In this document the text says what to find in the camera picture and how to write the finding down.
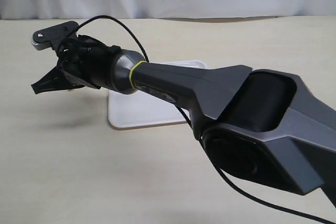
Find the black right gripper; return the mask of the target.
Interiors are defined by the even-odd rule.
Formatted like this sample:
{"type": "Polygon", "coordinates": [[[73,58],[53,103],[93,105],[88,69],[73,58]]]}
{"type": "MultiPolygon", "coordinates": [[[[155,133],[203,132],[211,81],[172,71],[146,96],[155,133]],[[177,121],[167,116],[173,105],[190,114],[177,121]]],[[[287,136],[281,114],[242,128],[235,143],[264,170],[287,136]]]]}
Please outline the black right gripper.
{"type": "Polygon", "coordinates": [[[83,87],[116,89],[113,83],[121,47],[87,36],[66,37],[56,49],[57,67],[31,85],[35,94],[83,87]]]}

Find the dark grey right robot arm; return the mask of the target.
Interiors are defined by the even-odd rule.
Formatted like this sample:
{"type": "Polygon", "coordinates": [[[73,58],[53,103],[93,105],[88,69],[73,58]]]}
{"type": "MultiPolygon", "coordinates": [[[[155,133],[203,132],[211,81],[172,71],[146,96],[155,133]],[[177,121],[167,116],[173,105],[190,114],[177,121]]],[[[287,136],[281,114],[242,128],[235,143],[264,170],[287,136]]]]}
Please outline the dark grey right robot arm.
{"type": "Polygon", "coordinates": [[[335,110],[303,80],[236,65],[218,69],[148,62],[145,55],[86,36],[32,37],[57,65],[35,93],[90,87],[136,91],[188,111],[194,137],[219,174],[335,202],[335,110]]]}

